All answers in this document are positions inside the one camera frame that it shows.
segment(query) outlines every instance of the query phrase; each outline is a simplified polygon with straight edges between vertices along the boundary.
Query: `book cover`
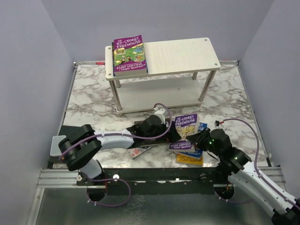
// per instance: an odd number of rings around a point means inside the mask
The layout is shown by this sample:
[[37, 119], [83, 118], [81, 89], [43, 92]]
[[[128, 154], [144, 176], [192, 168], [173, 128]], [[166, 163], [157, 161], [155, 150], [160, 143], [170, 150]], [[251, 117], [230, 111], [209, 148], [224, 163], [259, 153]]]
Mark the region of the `book cover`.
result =
[[[207, 127], [207, 123], [199, 123], [198, 126], [198, 133], [203, 131], [205, 128]], [[203, 151], [200, 149], [196, 149], [195, 152], [184, 152], [184, 151], [177, 151], [177, 154], [181, 154], [187, 157], [191, 157], [191, 158], [196, 158], [196, 159], [200, 159]]]
[[114, 75], [147, 74], [142, 36], [116, 39], [113, 42]]
[[169, 150], [195, 152], [194, 145], [191, 142], [186, 141], [186, 136], [193, 135], [197, 132], [197, 127], [199, 127], [198, 114], [195, 113], [175, 117], [175, 127], [178, 134], [181, 136], [181, 140], [170, 144]]
[[141, 154], [145, 153], [149, 149], [153, 148], [153, 146], [146, 146], [146, 147], [140, 147], [135, 149], [127, 149], [128, 153], [130, 154], [132, 159], [135, 159], [136, 157], [140, 156]]
[[203, 165], [203, 157], [201, 157], [200, 159], [195, 159], [195, 158], [191, 158], [191, 157], [187, 157], [187, 156], [178, 154], [176, 157], [176, 162], [193, 164], [193, 165]]

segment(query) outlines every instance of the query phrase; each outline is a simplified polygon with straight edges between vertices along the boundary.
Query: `wall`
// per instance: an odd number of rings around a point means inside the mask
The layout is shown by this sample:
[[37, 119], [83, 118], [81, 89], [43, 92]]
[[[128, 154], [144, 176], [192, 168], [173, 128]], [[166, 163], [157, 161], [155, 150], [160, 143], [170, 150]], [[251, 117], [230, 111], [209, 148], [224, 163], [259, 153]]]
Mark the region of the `wall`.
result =
[[274, 0], [42, 0], [74, 61], [104, 60], [114, 39], [209, 37], [220, 60], [240, 60]]
[[275, 0], [241, 61], [266, 148], [300, 196], [300, 1]]
[[39, 0], [0, 7], [0, 218], [26, 224], [73, 63]]

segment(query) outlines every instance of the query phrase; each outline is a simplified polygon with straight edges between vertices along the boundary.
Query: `marble surface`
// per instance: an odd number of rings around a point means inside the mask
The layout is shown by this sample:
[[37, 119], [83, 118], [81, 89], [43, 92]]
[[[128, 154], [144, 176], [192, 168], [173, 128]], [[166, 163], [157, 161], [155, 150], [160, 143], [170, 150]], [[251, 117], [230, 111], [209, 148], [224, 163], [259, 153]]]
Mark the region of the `marble surface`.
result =
[[[208, 72], [198, 73], [197, 81], [203, 87]], [[124, 82], [140, 80], [167, 79], [168, 77], [192, 76], [191, 74], [168, 75], [163, 77], [147, 77]], [[239, 118], [249, 122], [255, 129], [255, 123], [248, 99], [236, 65], [222, 65], [209, 87], [201, 107], [182, 107], [171, 109], [172, 115], [198, 113], [200, 122], [208, 123], [214, 128], [215, 120]], [[94, 65], [78, 66], [72, 93], [70, 96], [64, 125], [82, 126], [91, 124], [96, 130], [122, 130], [132, 126], [134, 121], [144, 120], [153, 112], [128, 113], [119, 116], [109, 82], [105, 79], [105, 67]], [[224, 130], [230, 136], [232, 144], [245, 151], [253, 160], [256, 141], [251, 130], [241, 122], [227, 121]], [[168, 145], [150, 149], [136, 159], [132, 159], [125, 149], [103, 150], [94, 157], [104, 168], [157, 168], [157, 167], [192, 167], [193, 165], [176, 163], [176, 154], [169, 152]], [[203, 166], [216, 166], [217, 161], [207, 153], [203, 155]], [[259, 166], [267, 166], [265, 154], [260, 144]]]

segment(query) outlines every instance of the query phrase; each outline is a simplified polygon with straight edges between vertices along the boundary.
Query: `shelf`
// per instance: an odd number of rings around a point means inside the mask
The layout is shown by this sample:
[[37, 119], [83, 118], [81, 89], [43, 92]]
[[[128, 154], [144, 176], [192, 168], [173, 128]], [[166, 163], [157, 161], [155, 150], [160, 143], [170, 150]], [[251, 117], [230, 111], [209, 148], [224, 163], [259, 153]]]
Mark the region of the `shelf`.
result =
[[108, 81], [138, 77], [219, 70], [221, 65], [207, 37], [144, 43], [148, 75], [113, 76], [111, 46], [105, 48], [105, 77]]
[[167, 78], [141, 82], [122, 83], [118, 94], [122, 110], [118, 113], [132, 113], [153, 110], [155, 103], [167, 107], [200, 105], [201, 88], [192, 77]]

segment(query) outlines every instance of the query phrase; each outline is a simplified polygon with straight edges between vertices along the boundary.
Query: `shelf top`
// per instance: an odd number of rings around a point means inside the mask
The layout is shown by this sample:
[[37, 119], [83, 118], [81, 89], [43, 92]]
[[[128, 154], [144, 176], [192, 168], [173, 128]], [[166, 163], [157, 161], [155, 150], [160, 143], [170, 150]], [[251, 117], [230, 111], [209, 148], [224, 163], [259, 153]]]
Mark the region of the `shelf top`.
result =
[[113, 76], [111, 46], [105, 47], [105, 77], [107, 80], [192, 73], [219, 70], [221, 65], [207, 37], [144, 43], [149, 74]]

